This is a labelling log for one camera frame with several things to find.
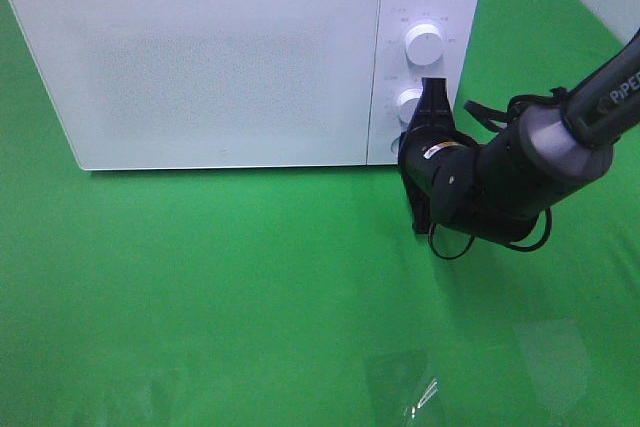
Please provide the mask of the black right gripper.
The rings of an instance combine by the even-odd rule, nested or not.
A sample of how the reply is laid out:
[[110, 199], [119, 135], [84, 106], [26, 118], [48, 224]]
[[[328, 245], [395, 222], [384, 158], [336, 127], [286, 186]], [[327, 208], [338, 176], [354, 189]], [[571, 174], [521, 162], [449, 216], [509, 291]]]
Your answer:
[[[439, 224], [479, 233], [476, 161], [479, 144], [454, 130], [445, 78], [423, 77], [422, 93], [401, 138], [399, 169], [412, 213], [412, 227], [426, 234]], [[427, 130], [454, 130], [429, 132]]]

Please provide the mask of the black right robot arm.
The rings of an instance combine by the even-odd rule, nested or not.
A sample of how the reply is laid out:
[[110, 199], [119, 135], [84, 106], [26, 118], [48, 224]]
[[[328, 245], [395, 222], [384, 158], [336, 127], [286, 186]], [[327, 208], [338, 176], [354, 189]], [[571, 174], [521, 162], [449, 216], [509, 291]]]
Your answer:
[[413, 231], [439, 226], [524, 252], [546, 243], [551, 208], [603, 177], [614, 145], [639, 123], [639, 38], [575, 88], [518, 95], [506, 110], [467, 101], [494, 138], [459, 131], [443, 78], [424, 77], [397, 157]]

